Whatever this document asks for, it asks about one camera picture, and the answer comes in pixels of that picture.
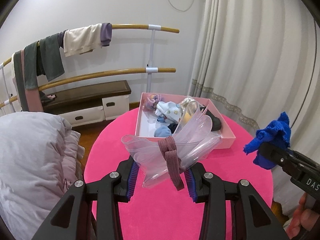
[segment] mauve ribbed strap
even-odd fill
[[[172,136],[158,141],[160,151],[167,162],[168,172],[173,185],[179,191],[184,188],[183,181],[180,177],[180,162],[177,155],[177,146]]]

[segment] metal pivot bolt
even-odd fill
[[[75,186],[76,187],[81,187],[83,185],[83,181],[82,180],[77,180],[76,182],[75,182]]]
[[[119,173],[116,172],[116,171],[113,171],[113,172],[110,173],[110,177],[113,178],[113,179],[117,178],[118,176],[119,176]]]
[[[213,174],[211,172],[206,172],[204,174],[204,177],[207,178],[207,179],[212,179],[213,178]]]
[[[240,183],[242,186],[249,186],[249,181],[247,181],[246,179],[241,179]]]

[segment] clothes rack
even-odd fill
[[[136,73],[147,73],[147,93],[151,90],[151,75],[152,73],[175,73],[175,68],[157,68],[153,67],[153,48],[154,48],[154,41],[155,41],[155,33],[156,31],[162,31],[162,32],[170,32],[170,33],[179,33],[179,29],[169,28],[169,27],[163,27],[160,25],[145,25],[145,24],[115,24],[112,25],[112,30],[120,30],[120,29],[136,29],[136,30],[151,30],[151,43],[150,43],[150,54],[149,54],[149,60],[148,65],[146,68],[133,68],[133,69],[123,69],[123,70],[109,70],[109,71],[102,71],[97,73],[91,73],[91,74],[85,74],[80,76],[75,76],[71,78],[66,78],[63,80],[58,80],[55,82],[50,82],[48,84],[42,85],[39,87],[39,91],[57,87],[60,85],[65,85],[77,81],[92,79],[92,78],[98,78],[98,77],[107,77],[107,76],[113,76],[113,75],[123,75],[123,74],[136,74]],[[12,105],[12,102],[17,100],[17,96],[12,97],[9,95],[7,84],[5,81],[4,76],[4,67],[8,65],[11,62],[12,58],[10,57],[6,61],[0,64],[0,70],[2,74],[2,78],[4,80],[4,88],[5,93],[7,94],[7,100],[5,100],[3,103],[0,104],[0,108],[10,105],[13,112],[15,112],[15,109]]]

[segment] pink tablecloth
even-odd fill
[[[129,111],[99,135],[92,146],[84,172],[86,183],[101,179],[115,171],[119,162],[129,157],[120,139],[134,134],[138,109]],[[236,135],[230,149],[213,150],[202,163],[223,180],[238,182],[247,179],[271,206],[273,182],[270,171],[252,163],[255,153],[248,156],[242,151],[252,136],[240,125],[225,117]],[[152,189],[142,188],[144,174],[139,171],[135,192],[129,203],[119,203],[119,212],[124,240],[196,240],[199,239],[204,204],[195,204],[185,187],[177,191],[170,180]],[[227,208],[226,239],[231,239],[230,203]],[[92,211],[96,213],[96,203]]]

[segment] white drawer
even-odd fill
[[[59,116],[65,118],[72,126],[102,122],[105,120],[103,106],[59,114]]]
[[[129,111],[129,95],[103,98],[102,104],[106,120],[116,119]]]

